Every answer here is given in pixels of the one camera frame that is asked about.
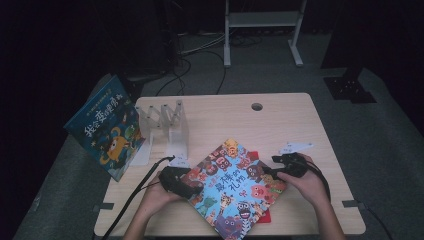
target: wooden table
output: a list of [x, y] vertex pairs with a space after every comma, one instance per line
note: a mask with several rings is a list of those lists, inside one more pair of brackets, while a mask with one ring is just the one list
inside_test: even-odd
[[[189, 162], [195, 166], [227, 138], [236, 139], [246, 149], [258, 151], [262, 161], [271, 161], [287, 142], [312, 142], [314, 147], [300, 151], [311, 156], [327, 178], [332, 205], [345, 234], [362, 234], [365, 224], [355, 207], [345, 208], [342, 201], [353, 200], [349, 186], [333, 152], [327, 134], [306, 93], [143, 97], [136, 105], [147, 109], [161, 104], [175, 106], [181, 99], [189, 128]], [[254, 111], [252, 104], [263, 106]], [[112, 210], [101, 210], [94, 232], [103, 236], [122, 209], [129, 195], [153, 164], [165, 157], [166, 140], [155, 136], [147, 166], [131, 166], [119, 183], [111, 179], [104, 202], [114, 203]], [[144, 194], [140, 192], [112, 231], [122, 236]], [[318, 226], [312, 206], [290, 186], [270, 208], [271, 223], [258, 223], [248, 236], [317, 234]], [[218, 236], [215, 230], [186, 201], [171, 203], [149, 222], [146, 236]]]

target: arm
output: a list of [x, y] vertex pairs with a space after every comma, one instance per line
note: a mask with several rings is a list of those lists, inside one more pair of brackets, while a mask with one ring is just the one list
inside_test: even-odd
[[[309, 156], [302, 156], [307, 161], [312, 162]], [[302, 196], [312, 204], [317, 216], [319, 232], [323, 239], [346, 239], [333, 206], [328, 200], [324, 185], [318, 176], [311, 171], [307, 171], [301, 178], [281, 172], [277, 176], [296, 187]]]
[[125, 240], [143, 239], [150, 218], [168, 203], [181, 199], [180, 196], [169, 193], [162, 187], [158, 177], [159, 173], [160, 172], [158, 172], [156, 177], [148, 184], [154, 185], [148, 187], [144, 193], [143, 199], [125, 232]]

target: picture book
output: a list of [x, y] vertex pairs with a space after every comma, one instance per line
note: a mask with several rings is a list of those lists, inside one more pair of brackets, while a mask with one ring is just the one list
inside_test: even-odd
[[119, 181], [143, 141], [139, 115], [117, 76], [113, 76], [64, 128]]
[[243, 239], [285, 190], [263, 166], [256, 152], [228, 139], [182, 178], [203, 186], [189, 202], [222, 238]]

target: blue book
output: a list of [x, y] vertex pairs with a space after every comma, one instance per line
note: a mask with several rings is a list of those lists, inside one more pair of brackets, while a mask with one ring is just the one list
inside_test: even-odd
[[256, 223], [266, 222], [261, 219], [286, 189], [264, 166], [257, 152], [227, 139], [182, 178], [203, 187], [189, 202], [223, 239], [241, 240]]
[[64, 128], [119, 181], [145, 138], [139, 115], [117, 76], [113, 76]]

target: cartoon character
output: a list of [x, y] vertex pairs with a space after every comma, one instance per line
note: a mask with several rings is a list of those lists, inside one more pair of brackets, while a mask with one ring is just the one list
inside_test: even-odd
[[195, 206], [199, 202], [203, 201], [203, 193], [196, 195], [193, 199], [190, 200], [191, 205]]
[[261, 205], [264, 206], [266, 209], [268, 209], [269, 207], [271, 207], [271, 203], [267, 202], [265, 200], [261, 200]]
[[206, 170], [206, 174], [209, 176], [215, 175], [218, 172], [218, 167], [211, 162], [206, 162], [204, 164], [204, 168]]
[[129, 125], [127, 129], [125, 129], [125, 138], [131, 142], [132, 148], [144, 141], [143, 136], [141, 135], [141, 131], [138, 127], [138, 123], [133, 123]]
[[228, 196], [225, 192], [221, 193], [221, 208], [219, 209], [219, 215], [224, 213], [224, 209], [230, 206], [232, 201], [234, 201], [233, 195]]
[[274, 180], [269, 174], [264, 174], [261, 176], [261, 178], [266, 184], [265, 187], [268, 188], [270, 192], [276, 192], [281, 194], [284, 189], [286, 189], [285, 183], [280, 180]]
[[215, 161], [218, 157], [224, 156], [222, 146], [219, 146], [213, 153], [206, 157], [206, 161]]
[[247, 232], [249, 231], [251, 227], [249, 218], [252, 213], [250, 212], [249, 203], [246, 201], [237, 203], [237, 210], [239, 211], [239, 215], [241, 219], [243, 220], [243, 226], [242, 226], [241, 235], [240, 235], [240, 238], [243, 238], [244, 236], [246, 236]]
[[193, 169], [190, 170], [189, 173], [187, 173], [188, 175], [188, 179], [190, 179], [191, 181], [197, 180], [199, 173], [202, 171], [202, 169], [200, 167], [194, 167]]
[[266, 200], [269, 203], [274, 203], [275, 199], [278, 197], [278, 193], [269, 191], [269, 188], [266, 188], [262, 185], [253, 185], [251, 188], [251, 196], [254, 198]]
[[243, 229], [243, 221], [240, 219], [240, 216], [228, 216], [224, 218], [222, 215], [218, 215], [214, 225], [215, 229], [225, 239], [238, 238]]
[[246, 173], [249, 179], [254, 180], [255, 182], [261, 181], [261, 175], [263, 175], [262, 167], [259, 165], [252, 165], [246, 168]]
[[230, 163], [230, 161], [228, 161], [228, 159], [226, 159], [225, 157], [219, 157], [216, 160], [216, 164], [217, 166], [222, 169], [223, 171], [227, 171], [227, 168], [231, 167], [232, 164]]
[[218, 201], [216, 201], [215, 199], [211, 198], [211, 197], [207, 197], [205, 199], [205, 201], [203, 201], [203, 205], [196, 208], [197, 211], [203, 216], [206, 216], [206, 213], [208, 212], [208, 209], [210, 207], [212, 207], [215, 203], [217, 203]]
[[238, 169], [246, 169], [247, 167], [249, 167], [250, 163], [251, 163], [251, 161], [250, 161], [249, 158], [242, 157], [240, 159], [240, 162], [237, 163], [237, 168]]
[[227, 151], [228, 156], [235, 158], [238, 155], [238, 143], [234, 139], [228, 139], [224, 142], [223, 148]]
[[215, 213], [215, 209], [214, 210], [212, 210], [212, 212], [206, 217], [206, 221], [210, 224], [210, 225], [212, 225], [212, 226], [215, 226], [214, 225], [214, 218], [215, 218], [215, 215], [216, 215], [216, 213]]
[[257, 202], [255, 204], [251, 204], [255, 212], [253, 213], [253, 217], [255, 218], [255, 222], [259, 220], [264, 215], [264, 210], [261, 208], [261, 205]]
[[123, 155], [126, 155], [126, 150], [129, 147], [129, 142], [127, 139], [120, 136], [121, 129], [118, 127], [112, 128], [111, 135], [114, 135], [114, 137], [112, 138], [112, 142], [106, 151], [108, 158], [105, 159], [103, 155], [100, 157], [100, 163], [103, 165], [106, 165], [111, 160], [115, 161], [115, 163], [118, 163], [120, 158]]

